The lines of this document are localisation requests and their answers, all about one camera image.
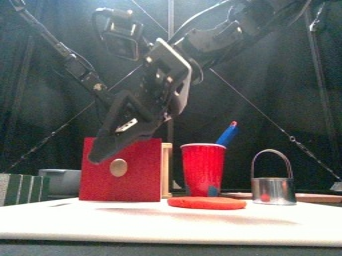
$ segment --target bucket handle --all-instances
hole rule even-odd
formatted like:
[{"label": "bucket handle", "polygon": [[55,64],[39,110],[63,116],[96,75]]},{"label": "bucket handle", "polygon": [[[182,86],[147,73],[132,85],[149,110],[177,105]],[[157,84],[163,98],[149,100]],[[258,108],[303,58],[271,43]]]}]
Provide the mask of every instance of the bucket handle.
[{"label": "bucket handle", "polygon": [[287,159],[287,157],[285,156],[285,154],[282,152],[279,152],[278,150],[275,149],[265,149],[262,150],[253,158],[253,161],[251,161],[251,178],[254,178],[254,163],[255,163],[255,160],[257,160],[257,157],[262,154],[262,153],[266,153],[266,152],[270,152],[270,153],[274,153],[277,154],[285,161],[285,164],[286,164],[286,170],[287,170],[287,175],[289,175],[289,178],[293,179],[293,169],[291,169],[291,164],[290,164],[290,161]]}]

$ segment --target tan circle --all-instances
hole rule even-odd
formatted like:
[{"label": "tan circle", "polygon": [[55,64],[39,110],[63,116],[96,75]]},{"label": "tan circle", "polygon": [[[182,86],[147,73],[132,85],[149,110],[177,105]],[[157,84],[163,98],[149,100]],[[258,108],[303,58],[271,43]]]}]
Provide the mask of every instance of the tan circle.
[{"label": "tan circle", "polygon": [[122,177],[128,170],[127,162],[118,158],[111,162],[110,171],[115,177]]}]

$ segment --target blue pen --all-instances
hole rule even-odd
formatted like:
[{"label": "blue pen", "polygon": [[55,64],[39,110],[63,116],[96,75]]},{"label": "blue pen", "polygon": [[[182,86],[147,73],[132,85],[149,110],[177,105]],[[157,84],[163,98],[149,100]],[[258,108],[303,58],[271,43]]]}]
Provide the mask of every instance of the blue pen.
[{"label": "blue pen", "polygon": [[217,144],[226,147],[230,144],[231,140],[234,139],[237,133],[238,133],[238,122],[233,121],[230,124],[230,127],[222,133],[222,135],[217,141]]}]

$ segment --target white table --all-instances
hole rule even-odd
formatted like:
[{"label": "white table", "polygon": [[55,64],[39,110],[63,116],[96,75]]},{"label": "white table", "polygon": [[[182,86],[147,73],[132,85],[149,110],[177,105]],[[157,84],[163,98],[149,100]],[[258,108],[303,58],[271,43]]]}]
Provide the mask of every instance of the white table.
[{"label": "white table", "polygon": [[214,211],[72,198],[6,206],[0,216],[3,240],[342,247],[342,208],[310,203]]}]

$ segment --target wooden block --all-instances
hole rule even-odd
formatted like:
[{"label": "wooden block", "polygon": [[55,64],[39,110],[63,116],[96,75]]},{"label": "wooden block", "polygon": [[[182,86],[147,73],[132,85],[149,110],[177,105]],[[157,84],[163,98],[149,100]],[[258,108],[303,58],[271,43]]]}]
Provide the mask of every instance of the wooden block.
[{"label": "wooden block", "polygon": [[88,160],[94,139],[84,140],[79,199],[159,202],[162,140],[138,141],[94,164]]}]

